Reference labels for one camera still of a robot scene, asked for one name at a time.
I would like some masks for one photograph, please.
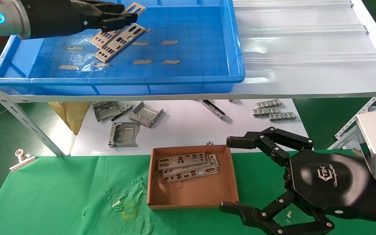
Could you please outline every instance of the metal shelf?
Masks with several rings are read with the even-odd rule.
[[[234,0],[234,5],[246,79],[229,94],[36,96],[5,89],[0,103],[62,156],[15,103],[376,97],[376,23],[362,0]]]

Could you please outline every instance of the brown cardboard tray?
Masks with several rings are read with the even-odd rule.
[[[168,183],[158,171],[158,159],[190,153],[215,153],[218,173]],[[225,145],[185,146],[152,150],[148,183],[148,206],[152,210],[213,208],[221,202],[239,202],[230,148]]]

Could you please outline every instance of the white shelf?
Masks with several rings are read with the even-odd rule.
[[[252,117],[252,109],[256,108],[255,104],[260,101],[264,100],[234,100],[234,103],[229,103],[228,100],[213,100],[212,102],[226,113],[223,120],[195,100],[147,101],[145,104],[156,110],[163,108],[164,113],[151,129],[140,126],[136,137],[137,147],[125,148],[108,146],[112,122],[97,122],[94,111],[90,108],[70,155],[145,155],[151,154],[153,148],[160,147],[197,146],[205,145],[208,141],[215,145],[226,144],[228,136],[244,136],[247,131],[263,131],[271,126],[308,137],[300,117],[280,122],[269,122],[267,117]],[[281,102],[283,105],[279,107],[280,111],[294,112],[298,116],[291,99],[283,99]],[[130,122],[128,114],[117,121]],[[259,149],[232,149],[232,152],[259,152]]]
[[[361,0],[234,0],[246,79],[229,94],[12,96],[15,102],[376,96],[376,24]]]

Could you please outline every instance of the blue crate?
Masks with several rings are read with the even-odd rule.
[[[125,6],[133,0],[118,1]],[[11,36],[0,58],[0,87],[22,95],[163,95],[228,93],[245,77],[232,0],[137,0],[147,9],[137,23],[150,32],[94,67],[97,30],[73,36],[21,40]],[[161,45],[163,40],[178,44]],[[67,51],[67,46],[82,46]],[[136,59],[151,64],[134,65]],[[162,60],[179,59],[179,64]],[[78,70],[59,66],[76,65]]]

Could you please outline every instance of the blue grid tray bottom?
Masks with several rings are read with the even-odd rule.
[[[89,40],[97,32],[87,30],[74,36],[44,39],[29,78],[144,78],[175,76],[228,75],[220,7],[148,8],[137,23],[145,32],[135,41],[148,46],[129,45],[109,61],[100,63],[93,54],[98,50]],[[164,40],[178,44],[161,45]],[[67,51],[67,46],[82,46],[80,51]],[[151,64],[133,65],[134,60],[152,59]],[[180,64],[162,64],[162,60],[180,60]],[[59,66],[75,65],[78,70],[60,70]]]

